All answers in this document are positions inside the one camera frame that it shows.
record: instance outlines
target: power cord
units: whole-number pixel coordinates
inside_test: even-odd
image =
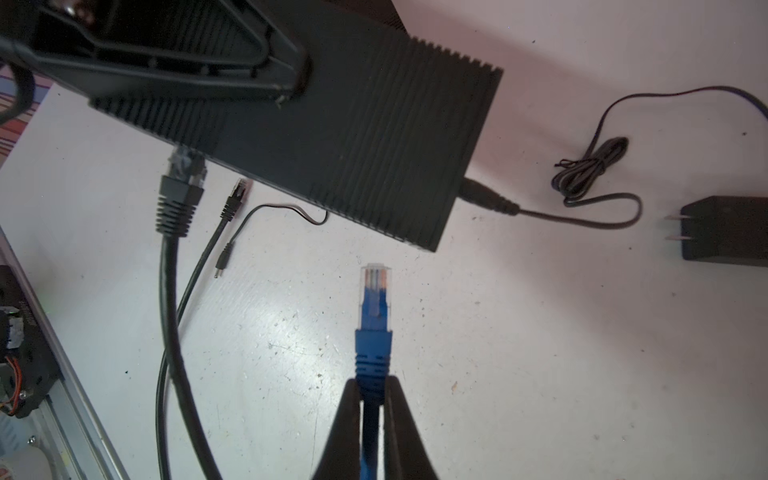
[[[695,88],[693,90],[679,91],[672,94],[655,94],[655,93],[639,93],[631,94],[625,97],[619,98],[612,103],[603,113],[603,116],[598,122],[598,128],[594,132],[592,141],[590,142],[584,155],[580,160],[561,160],[556,167],[563,168],[563,171],[559,172],[552,178],[552,188],[563,195],[563,204],[566,207],[583,207],[584,205],[598,204],[608,200],[632,200],[637,203],[637,212],[631,219],[624,222],[597,222],[593,220],[584,220],[581,218],[572,217],[560,217],[558,215],[543,214],[541,212],[535,212],[532,210],[522,210],[519,205],[504,198],[502,195],[494,192],[492,189],[486,187],[483,184],[475,180],[468,178],[463,179],[461,187],[458,191],[458,197],[468,201],[471,204],[478,205],[489,210],[498,211],[507,215],[526,215],[528,217],[539,218],[542,220],[549,220],[552,222],[569,223],[571,225],[578,225],[580,227],[597,228],[600,230],[620,230],[623,228],[631,227],[635,225],[641,216],[643,215],[643,201],[636,194],[619,193],[601,195],[599,197],[592,197],[586,200],[582,200],[594,182],[613,164],[621,160],[624,154],[627,153],[629,147],[629,139],[626,137],[611,138],[603,143],[597,150],[595,146],[600,140],[600,133],[603,130],[603,124],[608,112],[621,103],[622,101],[629,100],[631,98],[663,98],[663,97],[679,97],[681,95],[693,94],[700,91],[725,91],[731,94],[740,96],[741,98],[750,102],[761,114],[768,120],[768,107],[756,96],[741,88],[730,87],[728,85],[714,85],[711,87]]]
[[[214,274],[214,278],[219,278],[221,274],[224,272],[224,269],[227,268],[227,265],[230,262],[230,257],[232,256],[232,249],[235,247],[235,239],[238,235],[240,235],[240,232],[243,231],[243,228],[245,228],[246,223],[248,223],[248,220],[253,216],[254,213],[261,210],[262,208],[285,208],[287,210],[293,210],[297,214],[299,214],[304,220],[310,222],[312,225],[317,225],[318,227],[320,225],[324,225],[325,222],[328,221],[329,213],[326,210],[326,216],[321,220],[317,221],[314,220],[312,217],[307,214],[307,212],[304,211],[303,208],[298,207],[297,205],[291,205],[291,204],[262,204],[258,207],[254,207],[248,214],[243,218],[243,221],[240,223],[240,227],[237,228],[237,231],[235,234],[230,238],[230,241],[227,242],[227,245],[224,246],[224,249],[221,250],[221,254],[219,255],[219,260],[216,262],[216,273]]]
[[[200,278],[200,274],[203,272],[205,263],[208,261],[210,254],[214,251],[216,243],[221,238],[224,229],[227,227],[230,221],[237,214],[237,211],[243,205],[243,199],[247,192],[248,183],[244,179],[237,181],[235,188],[232,190],[232,194],[227,198],[227,202],[224,204],[224,208],[221,211],[221,221],[219,222],[214,234],[208,240],[208,244],[205,246],[203,253],[200,255],[200,259],[197,261],[192,275],[190,276],[187,288],[184,290],[184,295],[181,296],[179,307],[176,310],[177,323],[181,323],[181,318],[184,316],[184,311],[187,309],[187,303],[192,296],[197,280]],[[160,364],[160,373],[157,376],[157,388],[155,389],[154,400],[154,426],[155,426],[155,439],[157,443],[157,463],[160,467],[161,480],[170,480],[170,461],[168,459],[168,437],[167,437],[167,420],[165,414],[165,396],[166,396],[166,378],[168,374],[168,361],[167,354],[163,351],[163,359]]]

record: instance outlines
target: black plastic housing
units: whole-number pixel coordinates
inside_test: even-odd
[[[708,197],[680,213],[685,260],[768,266],[768,198]]]
[[[384,391],[385,477],[437,480],[397,377],[386,377]],[[312,480],[360,478],[360,399],[357,382],[347,380]]]
[[[0,15],[22,3],[29,2],[0,0]],[[200,55],[221,61],[260,58],[253,50],[258,42],[234,45],[222,54],[178,51],[192,31],[207,45],[218,45],[230,27],[206,14],[206,5],[227,3],[271,22],[270,38],[279,32],[288,39],[287,58],[299,62],[306,52],[307,69],[293,69],[294,83],[272,91],[257,86],[262,69],[269,74],[281,66],[272,56],[249,80],[255,82],[249,96],[242,85],[213,88],[210,82],[222,80],[220,71],[212,79],[210,71],[201,77],[200,72],[153,70],[144,66],[146,55],[133,63],[120,55],[93,61],[76,55],[78,41],[88,32],[106,31],[121,48],[167,48],[185,61],[193,61],[187,57],[192,54],[194,61]],[[63,53],[41,49],[40,38],[48,35],[40,28],[29,37],[23,28],[0,23],[0,56],[8,55],[8,39],[16,35],[21,47],[11,48],[15,61],[86,94],[94,108],[337,215],[437,249],[500,69],[410,38],[389,0],[133,0],[125,5],[127,10],[107,23],[97,20],[91,29],[57,17],[75,23],[68,32],[79,35],[60,38]],[[55,16],[22,13],[22,20],[37,22],[33,25],[39,25],[38,17]],[[186,75],[182,85],[180,75]]]

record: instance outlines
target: white table surface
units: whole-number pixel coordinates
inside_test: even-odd
[[[763,0],[396,6],[413,35],[505,69],[469,174],[531,209],[564,213],[551,165],[578,157],[623,94],[733,84],[768,100]],[[259,212],[185,319],[224,478],[309,478],[354,374],[368,262],[393,269],[392,373],[441,478],[768,477],[768,269],[685,262],[662,220],[711,194],[766,196],[768,123],[707,93],[625,104],[605,134],[631,146],[593,193],[644,198],[629,230],[458,202],[426,253],[338,217]],[[157,477],[154,208],[169,153],[54,88],[0,169],[0,224],[132,478]],[[180,283],[236,179],[210,166]],[[287,200],[257,185],[248,205]],[[171,405],[175,477],[201,478]]]

